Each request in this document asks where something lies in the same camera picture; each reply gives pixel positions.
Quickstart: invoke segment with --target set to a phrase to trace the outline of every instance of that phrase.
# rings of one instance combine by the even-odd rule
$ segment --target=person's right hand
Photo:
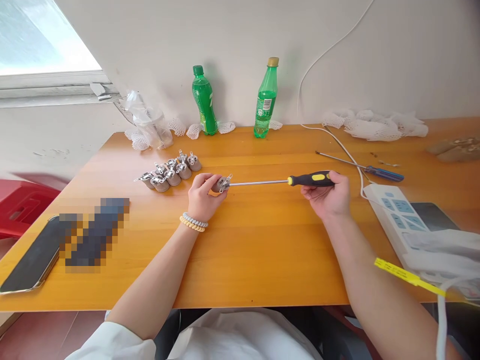
[[[349,178],[333,170],[328,175],[335,186],[302,186],[300,190],[322,221],[350,215]]]

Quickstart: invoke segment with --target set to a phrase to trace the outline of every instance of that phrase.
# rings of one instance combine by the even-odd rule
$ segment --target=person's left hand
[[[201,173],[195,176],[190,190],[188,190],[188,216],[203,223],[207,223],[220,204],[227,197],[228,189],[218,196],[209,195],[212,186],[222,175]]]

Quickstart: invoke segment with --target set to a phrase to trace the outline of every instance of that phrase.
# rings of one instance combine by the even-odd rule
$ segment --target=yellow bracelet
[[[185,224],[186,226],[188,226],[189,228],[192,228],[193,230],[197,230],[198,232],[200,233],[203,233],[205,231],[205,228],[204,227],[201,227],[201,226],[198,226],[198,225],[195,225],[193,222],[190,222],[188,220],[185,220],[185,218],[183,216],[180,216],[180,221],[182,224]]]

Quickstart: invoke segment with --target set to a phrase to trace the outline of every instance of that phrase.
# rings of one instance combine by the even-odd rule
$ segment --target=phone
[[[59,258],[60,243],[65,242],[63,228],[58,215],[48,220],[41,233],[0,286],[0,294],[27,292],[43,284]]]
[[[460,230],[457,224],[433,202],[411,202],[411,206],[432,232],[447,229]]]

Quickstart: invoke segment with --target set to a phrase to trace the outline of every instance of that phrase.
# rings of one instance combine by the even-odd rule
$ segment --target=window
[[[93,101],[90,83],[117,93],[54,0],[1,0],[0,106],[39,96]]]

